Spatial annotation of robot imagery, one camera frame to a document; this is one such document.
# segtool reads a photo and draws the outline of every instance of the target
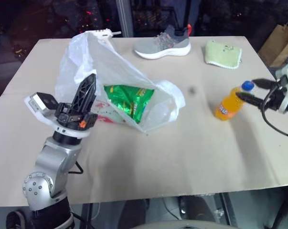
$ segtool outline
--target white plastic bag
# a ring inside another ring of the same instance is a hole
[[[55,87],[56,99],[70,103],[80,82],[91,73],[97,73],[97,98],[92,112],[103,121],[125,122],[146,132],[175,121],[179,109],[185,106],[184,96],[176,85],[167,80],[152,82],[90,31],[73,37],[66,49]],[[115,84],[155,89],[139,124],[108,99],[104,85]]]

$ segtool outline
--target green snack bag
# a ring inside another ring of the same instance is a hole
[[[144,109],[154,93],[151,89],[126,85],[111,85],[104,88],[111,102],[136,123],[140,122]]]

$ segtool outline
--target orange soda bottle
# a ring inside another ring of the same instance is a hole
[[[217,107],[215,111],[215,117],[222,121],[233,118],[244,105],[244,102],[237,97],[236,92],[250,93],[253,88],[254,84],[251,81],[245,81],[241,87],[233,88],[230,95],[224,98],[220,105]]]

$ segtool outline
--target dark background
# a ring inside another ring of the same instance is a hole
[[[276,24],[288,21],[288,0],[130,0],[135,37],[188,23],[191,36],[245,36],[258,51]],[[0,0],[0,94],[39,39],[86,30],[120,31],[115,0]]]

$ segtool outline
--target cardboard tabletop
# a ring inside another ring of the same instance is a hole
[[[150,79],[167,79],[184,94],[177,121],[148,133],[97,121],[82,141],[82,175],[69,175],[72,204],[208,194],[288,185],[288,137],[271,129],[248,104],[226,122],[213,116],[232,88],[245,80],[272,79],[245,37],[191,37],[187,56],[145,60],[132,51],[140,38],[117,38],[117,51]],[[208,40],[243,50],[238,69],[204,62]],[[24,178],[53,134],[27,109],[24,97],[54,94],[60,59],[69,39],[40,40],[0,97],[0,206],[22,206]],[[265,96],[267,91],[253,91]],[[288,132],[288,115],[267,111]]]

